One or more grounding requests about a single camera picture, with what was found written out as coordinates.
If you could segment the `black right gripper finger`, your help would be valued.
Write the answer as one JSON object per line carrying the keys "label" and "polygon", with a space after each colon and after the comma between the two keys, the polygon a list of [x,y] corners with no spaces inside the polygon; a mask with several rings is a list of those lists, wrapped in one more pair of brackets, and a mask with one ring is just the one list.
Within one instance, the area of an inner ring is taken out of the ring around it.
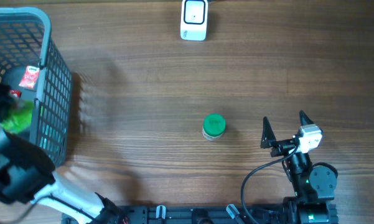
{"label": "black right gripper finger", "polygon": [[277,140],[273,133],[269,119],[265,116],[263,118],[263,132],[260,147],[263,149],[274,147],[276,145],[276,142]]}
{"label": "black right gripper finger", "polygon": [[306,115],[306,113],[303,110],[300,110],[299,112],[299,119],[301,126],[314,124],[314,122],[308,117],[308,115]]}

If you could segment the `red Nescafe coffee stick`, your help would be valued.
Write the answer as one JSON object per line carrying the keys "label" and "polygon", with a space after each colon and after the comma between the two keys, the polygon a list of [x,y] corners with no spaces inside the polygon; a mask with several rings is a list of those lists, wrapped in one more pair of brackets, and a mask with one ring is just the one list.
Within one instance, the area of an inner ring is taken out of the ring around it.
{"label": "red Nescafe coffee stick", "polygon": [[11,94],[12,96],[17,97],[17,98],[20,98],[21,95],[22,95],[22,92],[19,91],[19,90],[11,90],[11,91],[10,91],[10,94]]}

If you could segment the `green clear snack bag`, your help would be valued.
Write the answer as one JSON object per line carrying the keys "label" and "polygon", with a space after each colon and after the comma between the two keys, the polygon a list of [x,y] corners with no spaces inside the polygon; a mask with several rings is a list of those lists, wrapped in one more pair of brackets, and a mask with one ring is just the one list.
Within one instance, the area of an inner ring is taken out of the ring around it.
{"label": "green clear snack bag", "polygon": [[19,100],[12,105],[7,117],[1,121],[1,127],[12,134],[19,134],[31,126],[34,104],[31,101]]}

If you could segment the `small red sauce sachet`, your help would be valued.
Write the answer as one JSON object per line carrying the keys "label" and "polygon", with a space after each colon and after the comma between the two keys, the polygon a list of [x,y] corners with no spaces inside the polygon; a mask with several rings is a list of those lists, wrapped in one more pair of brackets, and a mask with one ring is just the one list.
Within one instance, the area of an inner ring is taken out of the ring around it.
{"label": "small red sauce sachet", "polygon": [[30,65],[26,66],[26,70],[21,78],[21,81],[19,82],[19,86],[29,90],[33,90],[35,85],[37,84],[39,75],[40,69],[38,67],[33,67]]}

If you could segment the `green lid jar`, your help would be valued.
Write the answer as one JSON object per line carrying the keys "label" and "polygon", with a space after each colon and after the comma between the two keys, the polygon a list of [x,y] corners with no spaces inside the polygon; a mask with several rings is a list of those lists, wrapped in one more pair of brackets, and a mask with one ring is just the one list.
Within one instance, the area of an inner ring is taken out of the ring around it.
{"label": "green lid jar", "polygon": [[224,134],[227,123],[224,117],[217,113],[209,114],[203,121],[202,134],[205,139],[214,141]]}

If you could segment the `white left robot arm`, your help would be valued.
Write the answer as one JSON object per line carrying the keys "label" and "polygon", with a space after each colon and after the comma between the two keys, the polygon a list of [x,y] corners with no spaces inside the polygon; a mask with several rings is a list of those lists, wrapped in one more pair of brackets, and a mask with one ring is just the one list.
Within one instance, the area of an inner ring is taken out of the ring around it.
{"label": "white left robot arm", "polygon": [[55,171],[49,156],[23,139],[30,132],[34,103],[0,83],[0,202],[41,204],[78,223],[127,223],[123,211],[100,194],[81,189]]}

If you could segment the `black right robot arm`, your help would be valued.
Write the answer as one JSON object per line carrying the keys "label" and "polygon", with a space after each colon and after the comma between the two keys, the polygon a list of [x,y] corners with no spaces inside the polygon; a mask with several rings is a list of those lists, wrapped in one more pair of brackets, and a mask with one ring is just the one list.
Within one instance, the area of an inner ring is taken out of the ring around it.
{"label": "black right robot arm", "polygon": [[309,152],[316,149],[323,130],[303,111],[299,112],[301,126],[290,139],[277,140],[267,117],[263,118],[261,147],[270,148],[271,157],[280,157],[281,164],[292,183],[293,197],[268,211],[271,223],[337,223],[334,199],[338,172],[326,163],[312,163]]}

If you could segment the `white barcode scanner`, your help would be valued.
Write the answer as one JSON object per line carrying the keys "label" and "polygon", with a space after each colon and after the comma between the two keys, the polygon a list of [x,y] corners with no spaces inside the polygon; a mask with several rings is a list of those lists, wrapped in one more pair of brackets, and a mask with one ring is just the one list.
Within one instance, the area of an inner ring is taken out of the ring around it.
{"label": "white barcode scanner", "polygon": [[180,16],[180,37],[183,40],[203,41],[207,36],[208,1],[183,0]]}

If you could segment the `grey plastic mesh basket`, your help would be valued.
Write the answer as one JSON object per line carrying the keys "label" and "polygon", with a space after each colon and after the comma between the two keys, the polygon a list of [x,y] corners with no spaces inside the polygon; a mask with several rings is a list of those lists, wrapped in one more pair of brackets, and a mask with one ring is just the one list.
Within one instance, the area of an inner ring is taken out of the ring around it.
{"label": "grey plastic mesh basket", "polygon": [[[0,8],[0,83],[34,103],[30,132],[56,166],[65,162],[73,79],[51,38],[48,15],[35,7]],[[33,90],[19,86],[26,66],[40,69]]]}

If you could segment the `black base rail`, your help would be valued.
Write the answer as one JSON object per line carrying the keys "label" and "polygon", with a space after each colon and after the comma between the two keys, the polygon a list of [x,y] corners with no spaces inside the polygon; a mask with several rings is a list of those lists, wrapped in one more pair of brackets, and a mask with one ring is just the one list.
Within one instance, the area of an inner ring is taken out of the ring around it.
{"label": "black base rail", "polygon": [[[195,223],[251,223],[245,211],[231,215],[225,207],[167,207],[160,215],[156,207],[121,207],[130,224],[195,224]],[[249,212],[258,223],[338,223],[335,205],[329,208],[300,206],[288,209],[280,204],[255,205]]]}

